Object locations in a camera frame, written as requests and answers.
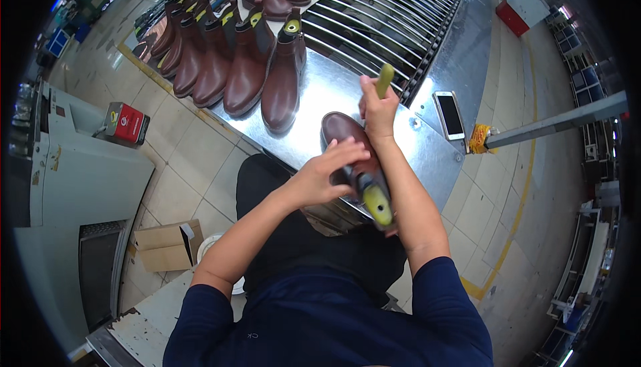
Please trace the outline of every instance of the metal pole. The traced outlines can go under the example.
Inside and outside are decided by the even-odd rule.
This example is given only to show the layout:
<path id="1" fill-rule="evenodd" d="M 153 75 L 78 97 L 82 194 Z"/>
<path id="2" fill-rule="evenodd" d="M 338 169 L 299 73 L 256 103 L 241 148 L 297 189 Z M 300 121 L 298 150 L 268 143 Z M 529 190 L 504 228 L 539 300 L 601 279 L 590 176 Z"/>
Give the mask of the metal pole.
<path id="1" fill-rule="evenodd" d="M 520 128 L 492 135 L 485 141 L 486 148 L 497 148 L 525 140 L 540 138 L 571 128 L 578 128 L 587 123 L 605 120 L 625 113 L 628 102 L 625 91 L 620 91 L 605 99 L 577 107 L 568 112 L 551 116 L 545 120 L 529 123 Z"/>

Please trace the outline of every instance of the cardboard box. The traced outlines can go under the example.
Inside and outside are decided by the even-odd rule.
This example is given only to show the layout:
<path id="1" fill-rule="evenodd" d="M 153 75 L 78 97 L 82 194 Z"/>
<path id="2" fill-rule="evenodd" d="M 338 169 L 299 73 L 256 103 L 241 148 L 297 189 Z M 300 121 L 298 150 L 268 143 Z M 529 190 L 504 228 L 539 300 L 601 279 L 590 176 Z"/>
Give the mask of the cardboard box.
<path id="1" fill-rule="evenodd" d="M 187 270 L 197 260 L 203 243 L 200 222 L 191 220 L 134 232 L 140 259 L 147 272 Z"/>

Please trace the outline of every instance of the tiled floor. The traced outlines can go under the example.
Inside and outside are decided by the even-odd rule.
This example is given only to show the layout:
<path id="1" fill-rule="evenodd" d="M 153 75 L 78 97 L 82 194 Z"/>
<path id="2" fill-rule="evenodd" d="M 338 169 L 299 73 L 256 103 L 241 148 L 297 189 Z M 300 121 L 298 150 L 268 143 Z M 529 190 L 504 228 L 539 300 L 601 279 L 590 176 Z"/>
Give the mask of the tiled floor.
<path id="1" fill-rule="evenodd" d="M 199 219 L 204 236 L 224 232 L 236 221 L 238 168 L 258 151 L 198 112 L 189 99 L 164 91 L 117 51 L 151 1 L 116 0 L 85 42 L 69 47 L 50 82 L 96 106 L 119 100 L 152 117 L 140 151 L 156 171 L 135 227 Z M 494 15 L 477 122 L 504 131 L 571 109 L 568 80 L 543 24 L 517 38 Z M 498 366 L 517 364 L 552 323 L 545 310 L 583 199 L 580 151 L 578 133 L 566 131 L 537 139 L 534 146 L 528 141 L 496 155 L 468 155 L 442 210 L 454 263 L 490 330 Z M 121 308 L 129 309 L 180 274 L 147 273 L 131 244 Z M 412 312 L 409 267 L 389 292 Z"/>

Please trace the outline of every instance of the navy blue shirt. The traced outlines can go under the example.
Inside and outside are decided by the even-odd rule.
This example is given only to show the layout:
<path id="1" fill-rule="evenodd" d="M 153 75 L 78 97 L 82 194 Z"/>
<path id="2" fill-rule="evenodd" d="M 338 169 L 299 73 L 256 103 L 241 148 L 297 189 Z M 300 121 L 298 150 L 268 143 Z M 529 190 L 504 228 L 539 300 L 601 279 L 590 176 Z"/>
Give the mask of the navy blue shirt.
<path id="1" fill-rule="evenodd" d="M 406 315 L 373 306 L 351 278 L 298 267 L 270 278 L 234 323 L 217 289 L 189 288 L 169 366 L 491 366 L 490 334 L 450 258 L 426 263 Z"/>

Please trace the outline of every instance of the smartphone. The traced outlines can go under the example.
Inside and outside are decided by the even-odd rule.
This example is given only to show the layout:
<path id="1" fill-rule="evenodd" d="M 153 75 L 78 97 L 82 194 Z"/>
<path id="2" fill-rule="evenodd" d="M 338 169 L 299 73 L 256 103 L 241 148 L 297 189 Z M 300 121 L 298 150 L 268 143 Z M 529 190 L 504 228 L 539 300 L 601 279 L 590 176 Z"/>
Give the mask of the smartphone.
<path id="1" fill-rule="evenodd" d="M 454 93 L 451 91 L 435 91 L 434 100 L 437 103 L 438 115 L 445 127 L 447 140 L 465 139 L 461 114 Z"/>

